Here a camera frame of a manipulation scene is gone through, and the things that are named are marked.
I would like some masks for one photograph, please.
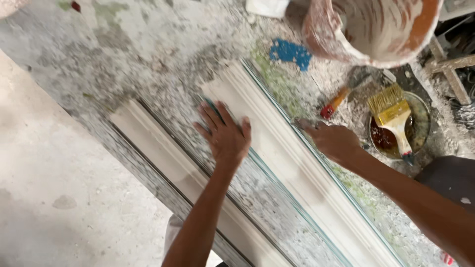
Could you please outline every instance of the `concrete floor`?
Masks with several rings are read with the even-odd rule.
[[[0,148],[0,267],[161,264],[171,212],[1,51]]]

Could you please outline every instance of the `plaster-covered bucket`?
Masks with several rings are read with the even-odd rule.
[[[395,67],[430,41],[442,0],[312,0],[303,36],[317,57]]]

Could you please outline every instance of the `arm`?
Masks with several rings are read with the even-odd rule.
[[[386,166],[364,151],[344,126],[301,121],[329,159],[361,176],[391,198],[436,245],[460,265],[475,266],[475,216],[430,188]]]
[[[194,124],[197,131],[208,141],[216,160],[216,168],[184,221],[183,228],[171,244],[162,267],[206,265],[226,191],[251,146],[249,119],[243,119],[241,131],[223,103],[218,102],[217,108],[224,122],[207,104],[202,104],[199,108],[210,133],[200,124]]]

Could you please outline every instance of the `brown liquid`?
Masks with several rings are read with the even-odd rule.
[[[406,120],[404,133],[406,134],[409,143],[412,143],[414,139],[414,120],[412,115],[410,115],[408,120]],[[378,149],[384,150],[385,152],[400,158],[396,137],[390,130],[379,128],[374,117],[371,117],[370,136],[374,145]]]

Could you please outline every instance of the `hand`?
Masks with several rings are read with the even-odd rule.
[[[358,137],[345,126],[328,126],[320,121],[313,127],[308,120],[300,119],[298,122],[311,136],[318,150],[340,165],[351,161],[354,152],[362,150]]]
[[[211,132],[199,123],[193,123],[193,126],[208,141],[217,166],[223,164],[237,168],[247,156],[251,146],[249,118],[243,118],[241,131],[221,101],[216,103],[216,108],[224,122],[206,102],[203,102],[198,110]]]

